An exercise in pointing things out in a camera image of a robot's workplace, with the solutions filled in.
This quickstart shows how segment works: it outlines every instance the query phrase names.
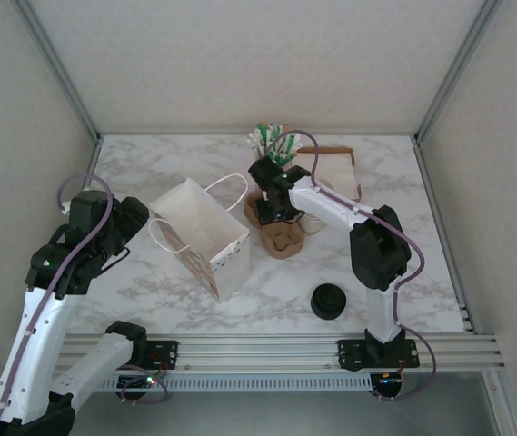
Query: black cap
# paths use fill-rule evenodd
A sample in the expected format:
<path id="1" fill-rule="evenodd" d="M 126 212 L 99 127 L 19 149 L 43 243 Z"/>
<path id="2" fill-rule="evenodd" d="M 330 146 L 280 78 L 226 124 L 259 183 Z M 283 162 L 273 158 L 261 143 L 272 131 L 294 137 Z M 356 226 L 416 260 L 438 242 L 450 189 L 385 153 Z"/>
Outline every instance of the black cap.
<path id="1" fill-rule="evenodd" d="M 346 304 L 345 292 L 339 286 L 330 283 L 317 286 L 311 298 L 311 309 L 323 320 L 338 318 Z"/>

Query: marble surface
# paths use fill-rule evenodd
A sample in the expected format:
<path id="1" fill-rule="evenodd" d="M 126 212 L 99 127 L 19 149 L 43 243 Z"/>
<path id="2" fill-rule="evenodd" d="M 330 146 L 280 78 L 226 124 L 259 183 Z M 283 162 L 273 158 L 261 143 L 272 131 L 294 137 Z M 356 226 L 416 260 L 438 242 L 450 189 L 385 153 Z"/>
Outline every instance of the marble surface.
<path id="1" fill-rule="evenodd" d="M 420 332 L 462 332 L 463 324 L 407 137 L 318 136 L 321 145 L 354 149 L 362 203 L 390 205 L 404 231 L 423 249 L 424 273 L 405 285 L 400 317 Z M 229 173 L 247 174 L 252 154 L 241 135 L 107 136 L 95 173 L 122 199 L 150 203 L 186 177 L 202 187 Z M 235 178 L 212 193 L 227 207 L 242 189 Z M 93 281 L 71 326 L 73 333 L 101 333 L 115 320 L 136 322 L 151 333 L 332 333 L 362 332 L 367 323 L 366 291 L 351 269 L 349 238 L 328 227 L 307 236 L 294 257 L 278 261 L 263 248 L 260 232 L 245 219 L 241 205 L 233 216 L 250 229 L 251 275 L 227 301 L 218 302 L 173 254 L 159 248 L 144 228 L 128 246 L 132 254 Z M 414 255 L 410 269 L 418 265 Z M 334 321 L 311 312 L 313 289 L 332 282 L 345 290 L 347 307 Z"/>

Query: paper bag handle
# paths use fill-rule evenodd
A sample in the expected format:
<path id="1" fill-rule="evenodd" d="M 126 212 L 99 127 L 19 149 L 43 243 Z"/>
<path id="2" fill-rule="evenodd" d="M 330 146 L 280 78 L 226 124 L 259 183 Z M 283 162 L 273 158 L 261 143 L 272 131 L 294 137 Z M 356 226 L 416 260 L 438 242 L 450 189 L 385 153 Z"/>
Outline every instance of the paper bag handle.
<path id="1" fill-rule="evenodd" d="M 215 182 L 213 182 L 212 184 L 210 184 L 207 188 L 205 188 L 204 190 L 207 192 L 208 189 L 210 188 L 213 188 L 214 186 L 216 186 L 217 184 L 219 184 L 220 182 L 223 182 L 225 179 L 229 179 L 230 177 L 240 177 L 242 178 L 242 180 L 244 180 L 244 183 L 246 183 L 246 188 L 244 189 L 244 193 L 242 195 L 240 195 L 240 198 L 238 200 L 236 200 L 236 203 L 232 204 L 230 207 L 228 207 L 226 209 L 227 212 L 230 212 L 234 207 L 236 207 L 236 205 L 242 201 L 242 199 L 246 196 L 246 194 L 248 193 L 248 181 L 246 180 L 246 178 L 241 175 L 241 174 L 238 174 L 238 173 L 234 173 L 234 174 L 228 174 L 226 175 L 225 177 L 222 177 L 220 180 L 216 180 Z"/>
<path id="2" fill-rule="evenodd" d="M 153 233 L 151 232 L 151 224 L 157 222 L 157 221 L 161 221 L 162 223 L 166 223 L 166 224 L 169 224 L 168 221 L 166 220 L 163 220 L 161 218 L 152 218 L 151 221 L 149 222 L 149 236 L 151 236 L 151 238 L 157 243 L 157 245 L 159 245 L 161 248 L 163 248 L 164 250 L 168 251 L 169 253 L 180 253 L 182 252 L 183 250 L 187 250 L 189 248 L 189 245 L 186 245 L 184 248 L 180 248 L 179 250 L 172 250 L 171 248 L 167 248 L 166 246 L 164 246 L 162 243 L 160 243 L 159 241 L 157 241 L 157 238 L 155 238 L 153 236 Z"/>

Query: ventilation grille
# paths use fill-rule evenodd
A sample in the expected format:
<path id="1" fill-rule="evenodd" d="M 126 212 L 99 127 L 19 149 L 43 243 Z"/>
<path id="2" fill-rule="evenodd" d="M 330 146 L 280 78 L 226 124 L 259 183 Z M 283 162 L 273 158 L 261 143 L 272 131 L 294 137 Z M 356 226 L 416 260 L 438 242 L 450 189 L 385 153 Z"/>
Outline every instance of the ventilation grille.
<path id="1" fill-rule="evenodd" d="M 120 391 L 118 377 L 106 379 L 99 392 Z M 369 374 L 335 375 L 168 375 L 164 379 L 169 392 L 312 392 L 312 391 L 370 391 Z M 142 392 L 161 389 L 127 389 L 129 392 Z"/>

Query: shopping bag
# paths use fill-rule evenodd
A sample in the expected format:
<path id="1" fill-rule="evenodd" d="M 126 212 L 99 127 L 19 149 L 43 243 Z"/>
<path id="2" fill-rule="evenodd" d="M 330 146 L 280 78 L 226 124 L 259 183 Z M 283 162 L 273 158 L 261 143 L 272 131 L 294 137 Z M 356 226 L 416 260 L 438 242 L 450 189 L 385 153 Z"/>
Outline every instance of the shopping bag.
<path id="1" fill-rule="evenodd" d="M 207 191 L 234 176 L 244 180 L 245 190 L 226 210 Z M 227 175 L 205 189 L 188 178 L 149 204 L 151 237 L 219 300 L 229 298 L 250 275 L 250 231 L 229 214 L 247 192 L 248 182 L 240 174 Z M 171 248 L 157 241 L 153 223 Z"/>

